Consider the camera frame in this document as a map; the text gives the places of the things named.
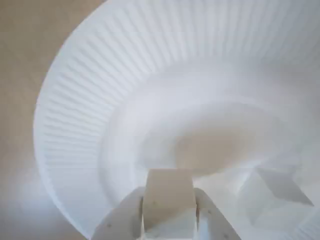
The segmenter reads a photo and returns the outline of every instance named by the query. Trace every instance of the white paper plate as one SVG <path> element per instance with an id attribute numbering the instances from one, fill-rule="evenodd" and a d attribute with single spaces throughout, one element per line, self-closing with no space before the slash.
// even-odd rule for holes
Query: white paper plate
<path id="1" fill-rule="evenodd" d="M 300 186 L 320 204 L 319 10 L 316 0 L 101 5 L 62 46 L 37 101 L 35 155 L 54 203 L 90 238 L 110 209 L 144 184 L 148 168 L 176 166 L 170 151 L 177 136 L 194 136 L 201 126 L 204 136 L 182 141 L 179 163 L 211 150 L 206 139 L 215 159 L 237 156 L 187 167 L 209 169 L 195 173 L 195 185 L 225 194 L 215 201 L 243 239 L 262 233 L 241 230 L 228 212 L 228 195 L 247 175 L 217 171 L 283 163 L 283 155 L 286 163 L 302 159 Z"/>

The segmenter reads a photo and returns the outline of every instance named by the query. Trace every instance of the tan background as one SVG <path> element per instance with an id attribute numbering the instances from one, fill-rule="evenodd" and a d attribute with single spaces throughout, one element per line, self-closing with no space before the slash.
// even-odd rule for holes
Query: tan background
<path id="1" fill-rule="evenodd" d="M 33 151 L 33 115 L 68 34 L 102 0 L 0 0 L 0 239 L 83 240 L 54 206 Z"/>

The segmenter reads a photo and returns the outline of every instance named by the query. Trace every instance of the white plastic part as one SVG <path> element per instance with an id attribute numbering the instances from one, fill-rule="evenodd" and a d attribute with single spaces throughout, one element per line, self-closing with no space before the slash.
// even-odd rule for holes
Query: white plastic part
<path id="1" fill-rule="evenodd" d="M 149 171 L 142 204 L 145 240 L 194 240 L 196 209 L 191 171 Z"/>
<path id="2" fill-rule="evenodd" d="M 235 203 L 247 169 L 283 152 L 301 157 L 295 177 L 318 209 L 319 10 L 299 0 L 102 4 L 59 51 L 35 110 L 35 156 L 63 215 L 90 238 L 149 168 L 179 165 L 241 237 L 276 239 Z"/>
<path id="3" fill-rule="evenodd" d="M 292 232 L 314 205 L 288 174 L 258 168 L 244 183 L 239 206 L 258 228 Z"/>

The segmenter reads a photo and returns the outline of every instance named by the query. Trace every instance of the white block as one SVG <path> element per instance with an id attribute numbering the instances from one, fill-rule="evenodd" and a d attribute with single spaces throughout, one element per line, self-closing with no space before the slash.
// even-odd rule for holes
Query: white block
<path id="1" fill-rule="evenodd" d="M 142 205 L 144 239 L 194 239 L 196 209 L 189 170 L 150 170 Z"/>

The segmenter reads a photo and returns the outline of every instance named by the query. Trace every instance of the paper plate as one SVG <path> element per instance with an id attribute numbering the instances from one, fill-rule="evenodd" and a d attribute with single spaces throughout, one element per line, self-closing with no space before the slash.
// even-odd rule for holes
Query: paper plate
<path id="1" fill-rule="evenodd" d="M 299 229 L 318 236 L 319 10 L 298 0 L 102 4 L 62 46 L 36 104 L 35 156 L 60 211 L 90 238 L 148 169 L 190 168 L 242 239 L 289 239 L 238 214 L 252 168 L 271 165 L 296 169 L 315 206 Z"/>

